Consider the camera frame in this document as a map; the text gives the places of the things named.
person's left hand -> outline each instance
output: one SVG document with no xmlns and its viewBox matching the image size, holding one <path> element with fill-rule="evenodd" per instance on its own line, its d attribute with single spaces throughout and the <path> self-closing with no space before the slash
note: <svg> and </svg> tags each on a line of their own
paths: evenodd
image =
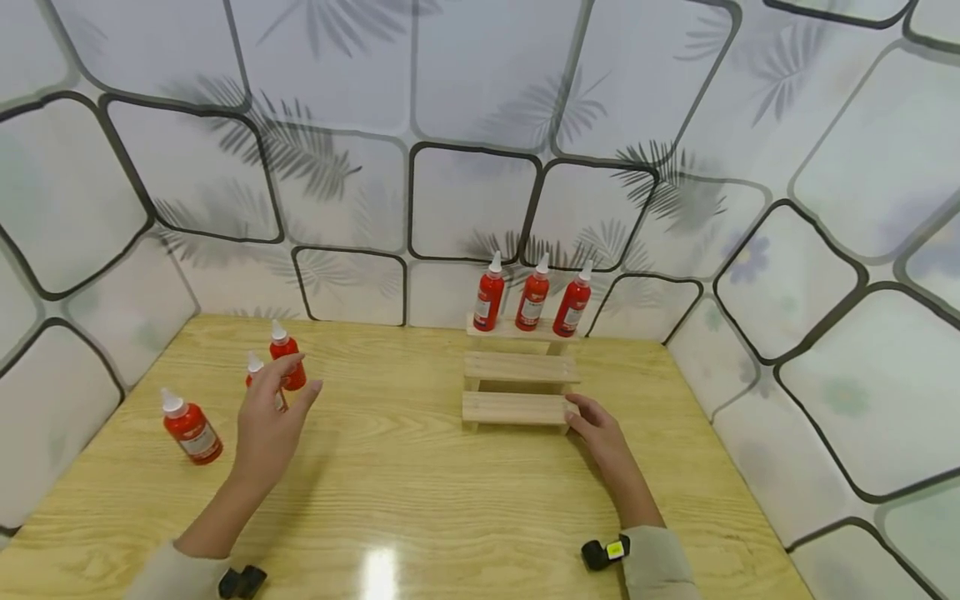
<svg viewBox="0 0 960 600">
<path fill-rule="evenodd" d="M 290 465 L 310 407 L 324 386 L 322 380 L 309 381 L 288 411 L 276 409 L 274 397 L 281 380 L 303 356 L 281 356 L 253 376 L 237 418 L 237 452 L 231 479 L 268 493 Z"/>
</svg>

white bottle cap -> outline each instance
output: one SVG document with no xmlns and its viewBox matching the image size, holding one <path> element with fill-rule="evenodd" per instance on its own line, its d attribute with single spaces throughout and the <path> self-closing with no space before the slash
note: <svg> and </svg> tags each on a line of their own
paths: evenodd
<svg viewBox="0 0 960 600">
<path fill-rule="evenodd" d="M 258 372 L 263 369 L 263 361 L 251 350 L 247 352 L 247 372 Z"/>
<path fill-rule="evenodd" d="M 503 267 L 500 266 L 500 251 L 493 253 L 493 260 L 490 263 L 490 267 L 487 268 L 491 273 L 500 273 L 503 271 Z"/>
<path fill-rule="evenodd" d="M 280 321 L 274 319 L 274 333 L 273 338 L 277 342 L 282 342 L 283 340 L 289 337 L 287 335 L 287 330 L 283 328 L 283 325 L 280 324 Z"/>
<path fill-rule="evenodd" d="M 590 281 L 590 272 L 592 271 L 593 271 L 593 261 L 590 259 L 587 259 L 587 264 L 584 265 L 584 270 L 581 271 L 580 274 L 577 275 L 577 277 L 581 281 Z"/>
<path fill-rule="evenodd" d="M 537 273 L 541 275 L 550 273 L 550 252 L 544 252 L 543 256 L 540 257 L 540 262 L 537 263 Z"/>
<path fill-rule="evenodd" d="M 166 388 L 160 388 L 160 395 L 163 396 L 163 414 L 167 417 L 176 419 L 186 412 L 186 404 L 184 404 L 183 398 Z"/>
</svg>

wooden table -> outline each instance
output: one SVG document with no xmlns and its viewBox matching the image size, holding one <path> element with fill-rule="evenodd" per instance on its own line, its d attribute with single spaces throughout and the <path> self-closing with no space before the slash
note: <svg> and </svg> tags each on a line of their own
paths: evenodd
<svg viewBox="0 0 960 600">
<path fill-rule="evenodd" d="M 300 454 L 235 552 L 270 575 L 258 598 L 618 598 L 581 544 L 616 515 L 554 428 L 461 427 L 463 331 L 289 322 L 326 384 Z M 0 598 L 119 598 L 227 474 L 246 352 L 269 322 L 186 325 L 0 553 Z M 586 340 L 578 391 L 617 415 L 707 600 L 808 600 L 806 588 L 667 351 Z M 227 449 L 190 466 L 160 423 L 158 390 L 202 404 Z"/>
</svg>

paint bottle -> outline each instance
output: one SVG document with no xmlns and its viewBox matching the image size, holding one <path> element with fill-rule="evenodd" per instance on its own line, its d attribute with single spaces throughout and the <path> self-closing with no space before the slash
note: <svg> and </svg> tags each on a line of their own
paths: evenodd
<svg viewBox="0 0 960 600">
<path fill-rule="evenodd" d="M 274 360 L 277 360 L 280 356 L 296 354 L 300 351 L 300 348 L 297 346 L 297 340 L 290 337 L 286 329 L 284 329 L 276 319 L 274 319 L 273 338 L 274 340 L 270 343 L 270 355 L 274 357 Z M 288 380 L 287 384 L 283 386 L 284 390 L 299 390 L 306 385 L 306 371 L 303 369 L 302 362 L 297 363 L 294 369 L 287 373 L 286 376 Z"/>
<path fill-rule="evenodd" d="M 500 251 L 496 251 L 487 272 L 480 277 L 477 303 L 473 308 L 473 326 L 480 331 L 491 331 L 496 326 L 502 299 L 503 268 L 500 266 Z"/>
<path fill-rule="evenodd" d="M 577 330 L 580 318 L 584 316 L 587 301 L 590 300 L 590 271 L 593 270 L 593 261 L 588 260 L 584 270 L 580 272 L 570 284 L 566 286 L 564 299 L 557 311 L 557 319 L 553 322 L 553 332 L 561 337 L 568 338 Z"/>
<path fill-rule="evenodd" d="M 253 376 L 260 372 L 263 369 L 263 361 L 251 350 L 247 353 L 247 387 L 250 387 L 250 384 L 253 383 Z M 283 390 L 276 388 L 276 394 L 274 395 L 274 406 L 281 413 L 287 412 L 289 406 L 287 405 L 287 398 L 283 397 Z"/>
<path fill-rule="evenodd" d="M 206 465 L 217 460 L 224 451 L 220 436 L 196 404 L 186 403 L 170 390 L 160 390 L 163 396 L 163 426 L 194 465 Z"/>
<path fill-rule="evenodd" d="M 537 269 L 534 270 L 527 282 L 523 284 L 523 296 L 520 306 L 516 310 L 516 328 L 524 331 L 533 331 L 540 322 L 540 313 L 546 301 L 546 293 L 550 291 L 550 281 L 546 278 L 550 272 L 550 253 L 545 252 L 540 258 Z"/>
</svg>

wooden shelf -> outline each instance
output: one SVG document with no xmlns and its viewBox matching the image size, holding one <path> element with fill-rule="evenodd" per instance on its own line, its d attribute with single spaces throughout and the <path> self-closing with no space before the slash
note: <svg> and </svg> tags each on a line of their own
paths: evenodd
<svg viewBox="0 0 960 600">
<path fill-rule="evenodd" d="M 464 378 L 522 383 L 580 383 L 577 364 L 568 356 L 466 352 Z"/>
<path fill-rule="evenodd" d="M 500 317 L 491 331 L 480 331 L 473 326 L 473 313 L 467 315 L 467 335 L 478 338 L 500 338 L 504 340 L 528 340 L 530 342 L 550 342 L 552 344 L 571 344 L 579 342 L 583 336 L 579 331 L 568 338 L 553 332 L 553 319 L 540 319 L 533 331 L 517 329 L 512 319 Z"/>
<path fill-rule="evenodd" d="M 566 428 L 564 415 L 580 409 L 563 396 L 464 392 L 463 421 Z"/>
</svg>

